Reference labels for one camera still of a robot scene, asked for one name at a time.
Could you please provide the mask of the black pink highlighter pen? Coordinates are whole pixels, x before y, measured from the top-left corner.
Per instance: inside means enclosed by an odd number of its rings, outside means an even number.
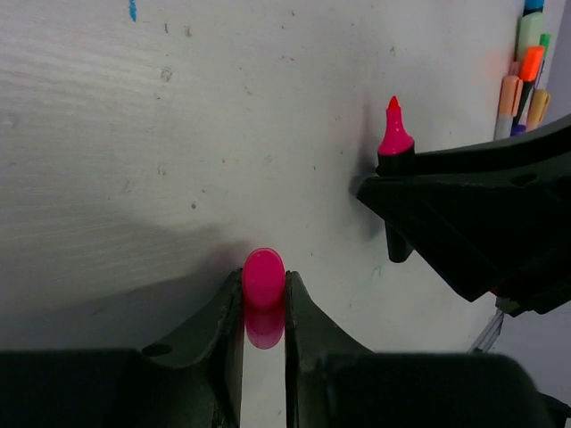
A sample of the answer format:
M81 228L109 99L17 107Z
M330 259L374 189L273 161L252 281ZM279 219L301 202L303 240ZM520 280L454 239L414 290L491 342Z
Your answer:
M396 177L410 169L415 155L414 138L406 131L399 99L393 95L385 110L385 134L377 148L376 173L380 177ZM402 263L412 252L411 245L392 225L385 223L388 257Z

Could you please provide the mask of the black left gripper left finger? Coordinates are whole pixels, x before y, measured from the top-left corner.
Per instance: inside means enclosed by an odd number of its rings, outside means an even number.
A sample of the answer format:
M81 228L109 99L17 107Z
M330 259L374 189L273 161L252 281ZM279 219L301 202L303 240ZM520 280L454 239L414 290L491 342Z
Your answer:
M142 349L156 369L144 427L238 427L244 359L241 269L212 299Z

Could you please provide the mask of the purple black highlighter pen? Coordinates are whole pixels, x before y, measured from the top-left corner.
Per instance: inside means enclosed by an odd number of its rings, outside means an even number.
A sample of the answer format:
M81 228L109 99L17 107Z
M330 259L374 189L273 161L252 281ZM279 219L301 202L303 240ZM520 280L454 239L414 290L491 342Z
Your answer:
M526 125L516 124L511 128L510 136L523 136L526 133Z

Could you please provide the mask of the pink highlighter cap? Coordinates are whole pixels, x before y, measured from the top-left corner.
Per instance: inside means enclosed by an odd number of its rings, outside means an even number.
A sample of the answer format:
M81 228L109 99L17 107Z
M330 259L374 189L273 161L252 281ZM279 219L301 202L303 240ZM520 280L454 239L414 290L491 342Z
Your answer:
M242 270L245 331L260 349L274 347L285 328L286 270L280 255L271 248L254 250Z

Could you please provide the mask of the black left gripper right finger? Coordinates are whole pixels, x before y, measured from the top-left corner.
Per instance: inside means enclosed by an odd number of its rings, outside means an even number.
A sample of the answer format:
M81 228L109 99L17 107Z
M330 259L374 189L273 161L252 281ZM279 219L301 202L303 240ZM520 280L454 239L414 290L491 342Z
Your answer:
M324 363L333 356L368 355L311 298L300 274L285 281L285 407L288 427L327 426Z

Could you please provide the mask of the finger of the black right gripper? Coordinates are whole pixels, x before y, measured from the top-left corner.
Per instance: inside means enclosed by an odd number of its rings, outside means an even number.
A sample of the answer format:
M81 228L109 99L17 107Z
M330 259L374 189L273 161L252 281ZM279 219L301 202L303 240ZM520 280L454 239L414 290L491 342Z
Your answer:
M378 155L380 177L466 174L519 168L570 152L567 115L521 136L454 149Z
M463 299L546 314L570 301L570 176L552 169L370 177L358 199Z

